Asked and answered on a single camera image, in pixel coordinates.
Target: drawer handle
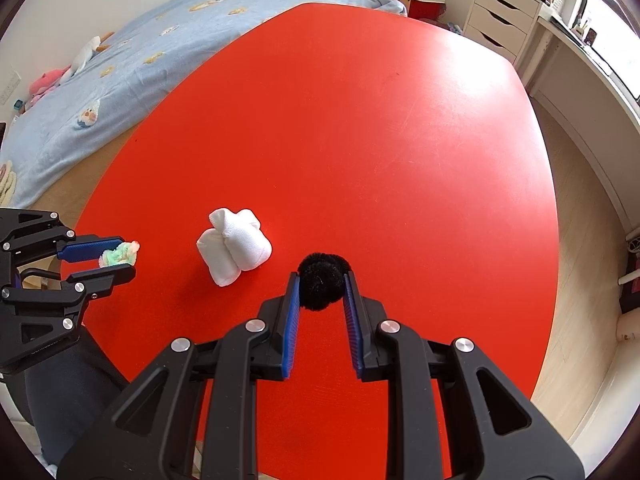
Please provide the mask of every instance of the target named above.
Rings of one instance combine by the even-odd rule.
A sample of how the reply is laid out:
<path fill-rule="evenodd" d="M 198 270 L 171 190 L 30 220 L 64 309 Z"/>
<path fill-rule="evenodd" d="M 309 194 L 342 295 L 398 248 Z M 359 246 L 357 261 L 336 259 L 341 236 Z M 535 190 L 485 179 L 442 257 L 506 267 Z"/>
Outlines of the drawer handle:
<path fill-rule="evenodd" d="M 510 9 L 517 10 L 518 7 L 512 6 L 509 2 L 505 2 L 504 0 L 498 0 L 499 3 L 503 4 L 505 7 L 509 7 Z"/>
<path fill-rule="evenodd" d="M 500 43 L 498 43 L 497 41 L 492 40 L 491 38 L 489 38 L 484 32 L 480 32 L 480 34 L 482 34 L 487 41 L 490 41 L 495 46 L 499 46 L 500 48 L 504 48 Z"/>
<path fill-rule="evenodd" d="M 490 10 L 487 10 L 487 12 L 492 15 L 496 20 L 498 20 L 499 22 L 503 22 L 505 25 L 510 25 L 511 27 L 513 27 L 513 25 L 511 25 L 511 23 L 509 23 L 507 20 L 505 20 L 504 18 L 501 18 L 500 16 L 498 16 L 497 14 L 491 12 Z"/>

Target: white sock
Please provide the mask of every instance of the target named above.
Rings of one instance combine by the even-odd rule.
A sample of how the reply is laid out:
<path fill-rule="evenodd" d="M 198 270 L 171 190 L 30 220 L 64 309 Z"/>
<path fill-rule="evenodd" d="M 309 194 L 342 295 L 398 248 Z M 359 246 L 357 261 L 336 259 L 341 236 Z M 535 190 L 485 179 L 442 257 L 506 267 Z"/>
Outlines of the white sock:
<path fill-rule="evenodd" d="M 233 213 L 216 209 L 196 245 L 213 281 L 219 286 L 233 283 L 241 270 L 252 270 L 271 256 L 271 244 L 260 231 L 260 222 L 249 209 Z"/>

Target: pink plush toy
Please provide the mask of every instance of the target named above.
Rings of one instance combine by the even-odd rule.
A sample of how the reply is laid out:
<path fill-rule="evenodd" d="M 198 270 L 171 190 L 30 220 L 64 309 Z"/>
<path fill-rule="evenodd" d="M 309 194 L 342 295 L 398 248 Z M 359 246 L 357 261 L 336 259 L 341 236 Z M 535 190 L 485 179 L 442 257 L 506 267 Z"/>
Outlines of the pink plush toy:
<path fill-rule="evenodd" d="M 69 67 L 58 68 L 50 70 L 42 74 L 36 81 L 29 86 L 29 94 L 32 96 L 31 100 L 27 103 L 27 110 L 36 104 L 44 95 L 56 89 L 58 82 L 62 75 L 69 69 Z"/>

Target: red tabletop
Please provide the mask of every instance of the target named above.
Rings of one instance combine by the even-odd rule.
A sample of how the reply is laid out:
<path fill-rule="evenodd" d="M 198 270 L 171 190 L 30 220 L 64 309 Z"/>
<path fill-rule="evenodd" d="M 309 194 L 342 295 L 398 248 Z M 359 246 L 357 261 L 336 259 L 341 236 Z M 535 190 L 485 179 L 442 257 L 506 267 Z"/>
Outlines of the red tabletop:
<path fill-rule="evenodd" d="M 195 245 L 219 207 L 252 209 L 273 245 L 225 288 Z M 245 34 L 140 125 L 78 232 L 140 242 L 135 280 L 85 317 L 128 378 L 255 316 L 314 251 L 423 337 L 473 339 L 528 396 L 542 366 L 558 224 L 536 117 L 506 60 L 415 20 L 308 4 Z M 258 449 L 283 480 L 383 477 L 386 386 L 356 380 L 341 304 L 303 311 L 290 380 L 259 383 Z"/>

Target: screw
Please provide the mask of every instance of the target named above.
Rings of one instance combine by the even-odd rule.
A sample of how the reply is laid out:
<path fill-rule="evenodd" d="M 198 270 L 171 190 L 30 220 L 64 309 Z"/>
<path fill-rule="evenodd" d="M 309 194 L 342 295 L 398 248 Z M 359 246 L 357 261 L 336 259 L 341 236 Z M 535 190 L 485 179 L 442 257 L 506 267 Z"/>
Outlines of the screw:
<path fill-rule="evenodd" d="M 396 332 L 400 332 L 400 324 L 392 319 L 387 319 L 380 323 L 380 330 L 388 334 L 395 334 Z"/>
<path fill-rule="evenodd" d="M 250 319 L 244 326 L 249 332 L 262 332 L 267 324 L 261 319 Z"/>
<path fill-rule="evenodd" d="M 456 339 L 456 348 L 461 352 L 471 352 L 476 345 L 471 339 L 467 339 L 466 337 L 460 337 Z"/>
<path fill-rule="evenodd" d="M 185 337 L 179 337 L 171 341 L 171 350 L 174 352 L 185 352 L 191 346 L 191 341 Z"/>

